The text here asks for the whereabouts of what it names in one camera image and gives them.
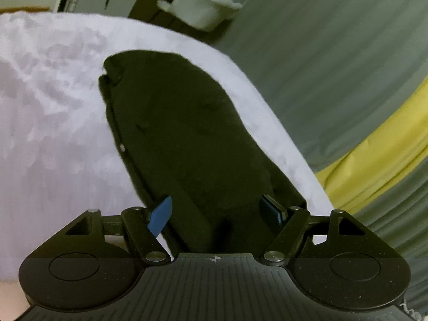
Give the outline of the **lavender bed sheet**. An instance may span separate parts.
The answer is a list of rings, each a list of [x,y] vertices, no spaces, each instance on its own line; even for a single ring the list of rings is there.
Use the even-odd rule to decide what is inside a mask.
[[[314,215],[332,205],[256,87],[225,54],[144,22],[99,14],[1,16],[1,279],[88,208],[139,203],[114,145],[98,79],[108,56],[144,49],[180,54],[216,79],[246,129]]]

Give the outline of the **yellow curtain panel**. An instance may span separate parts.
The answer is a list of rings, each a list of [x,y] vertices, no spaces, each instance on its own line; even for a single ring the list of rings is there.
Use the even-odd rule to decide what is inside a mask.
[[[427,158],[427,80],[356,148],[316,173],[336,209],[355,214]]]

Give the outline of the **white plush chair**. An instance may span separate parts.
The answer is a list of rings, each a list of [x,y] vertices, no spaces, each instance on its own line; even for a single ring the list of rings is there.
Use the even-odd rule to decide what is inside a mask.
[[[233,0],[158,0],[157,7],[193,29],[211,32],[224,20],[231,20],[243,4]]]

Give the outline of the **black pants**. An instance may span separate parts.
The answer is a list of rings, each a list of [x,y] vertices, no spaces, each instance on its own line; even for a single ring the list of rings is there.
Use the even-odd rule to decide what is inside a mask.
[[[179,54],[142,50],[109,56],[104,67],[115,142],[145,204],[172,198],[164,235],[175,249],[258,255],[276,238],[261,198],[306,206],[204,70]]]

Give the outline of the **grey green curtain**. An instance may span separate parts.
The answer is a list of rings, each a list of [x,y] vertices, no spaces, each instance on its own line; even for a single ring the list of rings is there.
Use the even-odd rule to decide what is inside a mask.
[[[275,112],[314,173],[346,155],[427,80],[427,0],[238,0],[210,38]],[[427,312],[427,158],[353,214],[412,270]]]

